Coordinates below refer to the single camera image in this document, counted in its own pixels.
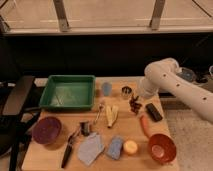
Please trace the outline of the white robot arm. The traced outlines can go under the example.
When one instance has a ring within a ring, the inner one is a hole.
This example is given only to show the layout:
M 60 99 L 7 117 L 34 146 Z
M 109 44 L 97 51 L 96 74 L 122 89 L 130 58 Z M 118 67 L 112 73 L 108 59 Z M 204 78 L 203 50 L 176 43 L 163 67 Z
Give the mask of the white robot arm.
M 149 99 L 159 89 L 168 91 L 213 124 L 213 93 L 179 77 L 181 71 L 179 63 L 173 58 L 152 62 L 145 67 L 145 76 L 139 80 L 136 92 Z

